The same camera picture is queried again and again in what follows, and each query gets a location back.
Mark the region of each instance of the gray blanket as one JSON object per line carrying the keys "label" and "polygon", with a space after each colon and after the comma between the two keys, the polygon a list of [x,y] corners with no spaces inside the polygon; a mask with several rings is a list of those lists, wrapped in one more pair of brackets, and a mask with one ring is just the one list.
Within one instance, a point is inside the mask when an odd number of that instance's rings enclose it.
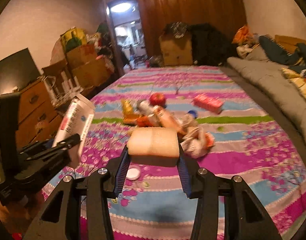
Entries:
{"label": "gray blanket", "polygon": [[274,62],[260,62],[228,58],[227,62],[242,77],[264,91],[302,133],[306,142],[306,101],[297,88],[285,79]]}

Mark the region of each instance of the doorway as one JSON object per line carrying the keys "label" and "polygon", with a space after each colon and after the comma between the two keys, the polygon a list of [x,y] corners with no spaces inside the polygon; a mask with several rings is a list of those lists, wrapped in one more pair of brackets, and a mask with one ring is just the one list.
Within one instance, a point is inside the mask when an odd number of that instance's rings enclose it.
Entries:
{"label": "doorway", "polygon": [[148,56],[137,0],[116,0],[109,4],[107,14],[111,14],[125,73],[145,68]]}

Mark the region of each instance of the pink package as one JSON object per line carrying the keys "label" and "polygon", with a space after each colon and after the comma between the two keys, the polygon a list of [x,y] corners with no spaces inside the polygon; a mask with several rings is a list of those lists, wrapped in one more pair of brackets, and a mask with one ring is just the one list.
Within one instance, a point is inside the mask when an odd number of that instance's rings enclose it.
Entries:
{"label": "pink package", "polygon": [[218,99],[208,97],[203,94],[199,94],[195,96],[193,99],[193,103],[195,106],[204,108],[208,111],[219,114],[222,111],[223,102]]}

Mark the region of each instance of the red apple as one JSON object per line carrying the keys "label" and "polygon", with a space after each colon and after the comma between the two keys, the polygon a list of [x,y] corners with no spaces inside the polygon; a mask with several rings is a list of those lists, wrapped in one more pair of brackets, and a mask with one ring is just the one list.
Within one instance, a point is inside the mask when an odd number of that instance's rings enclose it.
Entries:
{"label": "red apple", "polygon": [[153,106],[165,106],[166,98],[161,93],[154,93],[150,97],[150,104]]}

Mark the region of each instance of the television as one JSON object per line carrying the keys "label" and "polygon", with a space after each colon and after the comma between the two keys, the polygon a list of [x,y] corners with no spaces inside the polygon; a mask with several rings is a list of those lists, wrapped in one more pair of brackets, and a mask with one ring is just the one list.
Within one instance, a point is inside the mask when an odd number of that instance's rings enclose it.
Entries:
{"label": "television", "polygon": [[28,48],[2,59],[0,61],[0,96],[11,93],[14,87],[23,89],[40,75]]}

